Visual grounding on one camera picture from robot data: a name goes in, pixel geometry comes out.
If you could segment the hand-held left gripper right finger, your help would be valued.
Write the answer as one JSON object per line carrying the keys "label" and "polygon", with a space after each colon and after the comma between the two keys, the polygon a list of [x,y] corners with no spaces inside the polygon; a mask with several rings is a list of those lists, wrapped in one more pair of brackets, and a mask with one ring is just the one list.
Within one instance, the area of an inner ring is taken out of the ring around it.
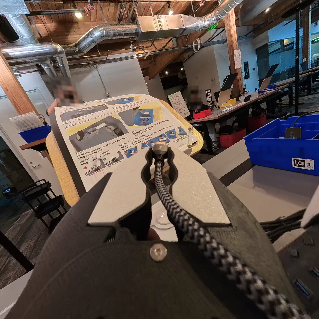
{"label": "hand-held left gripper right finger", "polygon": [[168,148],[170,194],[205,226],[228,226],[229,217],[205,168],[176,147]]}

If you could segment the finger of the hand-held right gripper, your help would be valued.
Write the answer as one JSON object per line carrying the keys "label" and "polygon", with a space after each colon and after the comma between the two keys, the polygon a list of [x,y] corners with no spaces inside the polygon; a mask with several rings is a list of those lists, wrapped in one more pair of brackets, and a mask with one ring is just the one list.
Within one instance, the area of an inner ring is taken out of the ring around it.
{"label": "finger of the hand-held right gripper", "polygon": [[317,186],[309,205],[307,206],[301,220],[301,228],[306,229],[318,224],[319,221],[319,186]]}

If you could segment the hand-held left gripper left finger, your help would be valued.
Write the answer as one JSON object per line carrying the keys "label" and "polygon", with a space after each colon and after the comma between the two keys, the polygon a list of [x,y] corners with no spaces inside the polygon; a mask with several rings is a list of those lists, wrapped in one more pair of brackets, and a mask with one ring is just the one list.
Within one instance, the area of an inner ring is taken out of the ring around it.
{"label": "hand-held left gripper left finger", "polygon": [[90,226],[128,228],[137,240],[147,239],[151,219],[152,149],[144,148],[121,162],[110,174],[89,219]]}

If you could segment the black usb hub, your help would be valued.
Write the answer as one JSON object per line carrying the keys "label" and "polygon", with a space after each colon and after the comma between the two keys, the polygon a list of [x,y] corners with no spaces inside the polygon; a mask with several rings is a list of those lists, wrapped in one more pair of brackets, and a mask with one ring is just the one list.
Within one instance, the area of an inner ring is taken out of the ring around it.
{"label": "black usb hub", "polygon": [[319,228],[309,227],[279,253],[295,292],[311,318],[319,318]]}

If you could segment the blue storage bin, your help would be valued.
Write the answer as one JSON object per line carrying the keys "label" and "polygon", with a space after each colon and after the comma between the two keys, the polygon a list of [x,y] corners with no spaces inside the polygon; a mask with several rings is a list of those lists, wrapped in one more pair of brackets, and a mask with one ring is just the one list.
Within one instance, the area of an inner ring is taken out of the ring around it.
{"label": "blue storage bin", "polygon": [[42,125],[37,128],[26,130],[18,133],[27,144],[45,139],[51,132],[50,125]]}
{"label": "blue storage bin", "polygon": [[302,128],[301,139],[285,139],[285,129],[292,127],[296,118],[275,119],[244,137],[252,164],[319,175],[318,114],[297,121],[295,126]]}

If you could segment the white stand base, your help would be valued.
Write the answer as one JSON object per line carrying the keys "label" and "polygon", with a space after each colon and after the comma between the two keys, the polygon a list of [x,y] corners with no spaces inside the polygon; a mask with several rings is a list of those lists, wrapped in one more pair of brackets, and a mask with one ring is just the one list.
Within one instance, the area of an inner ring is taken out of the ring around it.
{"label": "white stand base", "polygon": [[167,211],[161,201],[152,205],[151,213],[151,227],[155,227],[159,230],[168,230],[173,228],[173,224],[169,221]]}

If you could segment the black utility cart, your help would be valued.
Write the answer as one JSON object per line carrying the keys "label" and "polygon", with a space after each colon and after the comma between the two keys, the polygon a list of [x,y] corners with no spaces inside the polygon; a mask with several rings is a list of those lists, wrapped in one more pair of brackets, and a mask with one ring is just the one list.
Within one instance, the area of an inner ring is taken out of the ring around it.
{"label": "black utility cart", "polygon": [[35,218],[40,220],[52,233],[64,215],[67,213],[62,195],[56,195],[51,183],[45,179],[31,183],[21,192],[22,200],[34,212]]}

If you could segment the printed instruction sheet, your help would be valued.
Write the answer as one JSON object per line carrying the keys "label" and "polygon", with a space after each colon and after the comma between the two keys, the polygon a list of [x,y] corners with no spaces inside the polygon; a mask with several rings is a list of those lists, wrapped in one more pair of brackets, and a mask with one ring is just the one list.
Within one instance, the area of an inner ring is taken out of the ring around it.
{"label": "printed instruction sheet", "polygon": [[144,148],[163,143],[189,154],[197,142],[193,128],[146,94],[61,106],[55,114],[86,192]]}

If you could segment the long wooden desk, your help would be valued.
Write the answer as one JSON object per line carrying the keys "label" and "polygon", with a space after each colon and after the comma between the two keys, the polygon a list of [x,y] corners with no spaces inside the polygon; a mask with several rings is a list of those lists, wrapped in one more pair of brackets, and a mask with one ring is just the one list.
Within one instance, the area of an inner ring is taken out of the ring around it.
{"label": "long wooden desk", "polygon": [[264,94],[259,94],[255,98],[251,98],[247,102],[237,102],[231,108],[228,109],[218,109],[212,111],[211,115],[199,118],[192,119],[189,121],[190,124],[199,124],[203,128],[204,140],[206,142],[207,151],[204,150],[204,153],[214,154],[213,144],[209,136],[207,123],[212,122],[213,124],[220,123],[228,120],[232,117],[237,117],[241,115],[243,112],[246,112],[249,109],[253,109],[257,103],[265,103],[266,109],[265,114],[270,117],[282,117],[281,113],[275,113],[276,101],[279,100],[282,96],[289,96],[289,105],[292,105],[293,102],[293,80],[288,81],[286,83],[280,84],[276,86],[276,88],[272,91],[269,91]]}

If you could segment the black tilted board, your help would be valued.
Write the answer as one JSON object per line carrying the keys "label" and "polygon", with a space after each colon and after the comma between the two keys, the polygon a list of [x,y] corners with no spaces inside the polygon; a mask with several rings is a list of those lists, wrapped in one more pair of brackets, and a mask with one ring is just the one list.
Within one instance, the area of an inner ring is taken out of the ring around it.
{"label": "black tilted board", "polygon": [[220,91],[222,92],[222,91],[231,89],[234,80],[237,78],[237,75],[238,75],[237,73],[234,73],[234,74],[230,74],[230,75],[226,76],[224,78],[224,82],[223,82],[223,84],[221,86],[221,90]]}
{"label": "black tilted board", "polygon": [[263,79],[267,79],[267,78],[271,79],[278,66],[279,66],[279,63],[272,65]]}

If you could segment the bubble wrap sheet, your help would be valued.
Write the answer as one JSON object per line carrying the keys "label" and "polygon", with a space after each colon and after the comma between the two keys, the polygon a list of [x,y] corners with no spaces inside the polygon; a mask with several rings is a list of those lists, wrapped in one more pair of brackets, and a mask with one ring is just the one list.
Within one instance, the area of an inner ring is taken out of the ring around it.
{"label": "bubble wrap sheet", "polygon": [[19,116],[11,117],[9,120],[14,125],[18,133],[22,133],[43,126],[43,122],[40,120],[40,118],[35,112],[30,112]]}

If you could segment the wooden pillar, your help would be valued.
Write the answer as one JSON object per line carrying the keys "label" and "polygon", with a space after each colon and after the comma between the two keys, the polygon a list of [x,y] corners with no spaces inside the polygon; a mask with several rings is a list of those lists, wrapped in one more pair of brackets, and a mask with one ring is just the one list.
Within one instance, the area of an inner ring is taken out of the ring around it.
{"label": "wooden pillar", "polygon": [[224,18],[224,27],[226,34],[226,42],[228,48],[228,55],[230,61],[230,70],[232,74],[237,73],[237,77],[233,82],[233,87],[236,92],[242,93],[243,91],[243,79],[241,74],[241,67],[235,67],[234,51],[238,50],[238,41],[237,41],[237,31],[236,31],[236,22],[235,22],[235,12],[232,9],[229,14]]}

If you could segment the silver rectangular duct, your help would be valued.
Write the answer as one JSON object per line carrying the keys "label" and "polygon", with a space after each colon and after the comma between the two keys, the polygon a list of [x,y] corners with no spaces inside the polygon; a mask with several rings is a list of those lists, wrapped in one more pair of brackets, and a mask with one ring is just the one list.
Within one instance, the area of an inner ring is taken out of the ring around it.
{"label": "silver rectangular duct", "polygon": [[176,38],[198,30],[198,19],[184,14],[139,16],[137,41]]}

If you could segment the silver round duct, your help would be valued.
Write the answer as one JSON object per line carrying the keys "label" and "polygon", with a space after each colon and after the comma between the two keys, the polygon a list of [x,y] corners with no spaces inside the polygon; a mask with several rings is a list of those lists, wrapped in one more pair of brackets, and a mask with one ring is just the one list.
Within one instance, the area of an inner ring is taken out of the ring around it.
{"label": "silver round duct", "polygon": [[80,57],[90,51],[104,40],[137,38],[138,26],[136,24],[102,24],[94,26],[86,32],[79,40],[70,45],[61,46],[53,42],[39,43],[29,24],[25,14],[5,14],[11,27],[24,42],[24,45],[12,45],[1,48],[1,53],[11,59],[27,61],[31,59],[44,60],[47,64],[46,73],[56,76],[50,57],[53,57],[64,77],[71,77],[67,57]]}

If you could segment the silver flexible duct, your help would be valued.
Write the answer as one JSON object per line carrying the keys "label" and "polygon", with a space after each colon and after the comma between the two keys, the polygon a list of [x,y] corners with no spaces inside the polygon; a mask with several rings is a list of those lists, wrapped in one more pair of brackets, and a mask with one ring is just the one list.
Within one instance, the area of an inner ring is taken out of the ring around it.
{"label": "silver flexible duct", "polygon": [[204,31],[207,30],[210,26],[221,21],[227,14],[230,13],[231,10],[235,9],[238,5],[240,5],[243,0],[224,0],[221,1],[216,8],[214,8],[208,14],[198,17],[197,27],[195,27],[195,31]]}

